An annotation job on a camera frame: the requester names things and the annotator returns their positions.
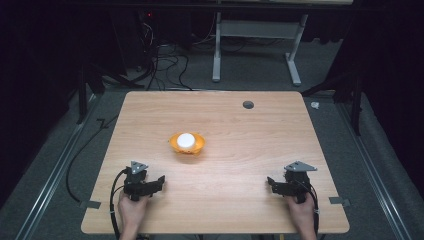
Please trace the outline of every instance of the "metal frame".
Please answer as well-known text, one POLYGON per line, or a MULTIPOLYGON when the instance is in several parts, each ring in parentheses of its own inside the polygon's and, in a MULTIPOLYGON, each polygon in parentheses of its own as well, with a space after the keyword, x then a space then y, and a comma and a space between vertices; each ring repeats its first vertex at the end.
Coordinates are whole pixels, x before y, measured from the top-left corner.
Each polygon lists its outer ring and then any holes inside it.
POLYGON ((50 203, 51 198, 53 197, 62 176, 65 174, 66 169, 71 163, 72 157, 71 153, 75 148, 76 143, 85 127, 85 124, 91 114, 94 112, 94 109, 97 107, 97 104, 101 96, 91 95, 89 103, 90 108, 88 113, 83 121, 78 124, 68 142, 65 145, 55 167, 53 168, 49 178, 47 179, 46 184, 42 188, 40 194, 38 195, 37 200, 34 203, 34 206, 31 209, 31 212, 28 214, 28 217, 25 219, 25 222, 22 224, 21 229, 19 230, 16 240, 19 239, 31 239, 34 234, 35 229, 37 229, 38 223, 46 211, 47 206, 50 203))
POLYGON ((383 12, 387 11, 377 7, 360 7, 353 5, 333 5, 333 4, 292 4, 283 2, 237 2, 237 3, 178 3, 178 2, 125 2, 125 1, 105 1, 105 0, 64 0, 60 3, 63 6, 88 7, 88 8, 141 8, 149 10, 173 10, 173 11, 206 11, 206 12, 272 12, 272 13, 331 13, 331 12, 383 12))
POLYGON ((287 66, 290 71, 294 86, 300 86, 301 81, 299 73, 294 63, 297 49, 305 29, 307 14, 303 14, 300 22, 258 22, 258 21, 237 21, 222 20, 221 13, 216 16, 216 34, 215 34, 215 54, 213 59, 212 81, 221 81, 221 37, 222 36, 241 36, 241 37, 260 37, 260 38, 284 38, 293 39, 293 48, 290 53, 285 54, 287 66))
POLYGON ((399 210, 396 206, 396 203, 393 200, 392 196, 390 195, 389 191, 387 190, 383 180, 381 179, 380 174, 377 168, 375 167, 373 160, 371 159, 368 153, 367 148, 362 142, 361 137, 355 133, 355 130, 350 125, 351 119, 349 117, 349 113, 348 113, 348 110, 346 109, 346 106, 340 103, 340 104, 336 104, 336 107, 339 112, 339 115, 342 117, 346 127, 348 128, 352 139, 355 142, 357 150, 359 151, 361 155, 362 163, 363 163, 365 172, 367 174, 367 177, 370 181, 370 184, 374 190, 374 193, 378 201, 380 202, 381 209, 386 214, 386 218, 390 226, 392 227, 392 230, 396 236, 396 239, 402 239, 402 240, 412 239, 402 217, 399 214, 399 210))

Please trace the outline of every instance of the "hand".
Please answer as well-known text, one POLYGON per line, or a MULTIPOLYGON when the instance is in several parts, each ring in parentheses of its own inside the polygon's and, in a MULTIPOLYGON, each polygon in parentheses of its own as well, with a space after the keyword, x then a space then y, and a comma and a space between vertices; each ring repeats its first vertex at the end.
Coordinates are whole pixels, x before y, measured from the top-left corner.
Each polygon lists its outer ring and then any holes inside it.
POLYGON ((122 233, 120 239, 134 240, 146 213, 149 196, 140 197, 138 202, 131 201, 128 194, 119 194, 118 210, 121 215, 122 233))
POLYGON ((316 240, 314 230, 314 201, 309 193, 306 193, 304 203, 297 204, 296 197, 286 196, 289 204, 290 215, 294 226, 302 240, 316 240))

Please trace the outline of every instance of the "wooden table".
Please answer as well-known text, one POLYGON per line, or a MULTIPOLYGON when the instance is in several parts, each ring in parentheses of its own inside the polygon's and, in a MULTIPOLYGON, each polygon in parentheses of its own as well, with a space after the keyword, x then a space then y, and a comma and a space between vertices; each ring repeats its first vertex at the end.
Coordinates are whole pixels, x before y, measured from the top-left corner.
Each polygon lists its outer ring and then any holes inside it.
POLYGON ((318 168, 308 176, 319 199, 319 232, 349 230, 343 207, 330 204, 338 193, 297 92, 128 93, 91 196, 101 206, 87 209, 83 232, 113 233, 109 194, 131 160, 149 166, 148 181, 166 176, 149 200, 143 233, 296 232, 286 201, 266 181, 284 181, 283 167, 294 161, 318 168), (200 154, 176 153, 168 140, 178 132, 201 134, 200 154))

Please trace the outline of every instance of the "gray bracket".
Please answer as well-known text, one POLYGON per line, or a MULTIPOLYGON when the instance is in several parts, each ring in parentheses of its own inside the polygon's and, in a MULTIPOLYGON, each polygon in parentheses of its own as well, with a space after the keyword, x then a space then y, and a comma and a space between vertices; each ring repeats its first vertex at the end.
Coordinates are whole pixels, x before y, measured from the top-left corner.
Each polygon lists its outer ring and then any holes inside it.
POLYGON ((316 167, 312 167, 311 165, 308 165, 306 163, 303 163, 301 161, 296 161, 292 164, 289 164, 284 167, 284 169, 292 172, 307 172, 307 171, 316 171, 318 170, 316 167))
POLYGON ((343 207, 349 207, 349 199, 343 199, 342 197, 329 197, 331 204, 341 204, 343 207))
POLYGON ((143 163, 139 163, 136 161, 131 161, 131 173, 132 174, 137 174, 141 171, 143 171, 144 169, 148 168, 149 166, 147 166, 146 164, 143 163))
POLYGON ((82 209, 87 209, 87 208, 94 208, 94 209, 99 209, 101 205, 101 202, 96 202, 96 201, 88 201, 88 202, 81 202, 79 205, 79 208, 82 209))

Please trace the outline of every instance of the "table leg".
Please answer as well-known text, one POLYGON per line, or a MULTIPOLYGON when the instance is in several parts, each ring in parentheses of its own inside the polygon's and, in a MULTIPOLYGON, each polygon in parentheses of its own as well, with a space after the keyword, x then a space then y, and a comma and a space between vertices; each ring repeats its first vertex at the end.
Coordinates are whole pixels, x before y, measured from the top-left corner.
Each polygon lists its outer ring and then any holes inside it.
POLYGON ((221 80, 221 13, 216 13, 215 55, 213 57, 212 81, 221 80))
POLYGON ((290 71, 293 85, 295 86, 300 86, 301 82, 300 82, 299 73, 297 72, 296 64, 294 63, 294 57, 296 55, 297 49, 299 48, 300 40, 302 38, 307 19, 308 19, 307 14, 302 15, 302 18, 299 22, 299 26, 297 28, 296 36, 294 39, 293 49, 290 53, 286 53, 287 66, 290 71))

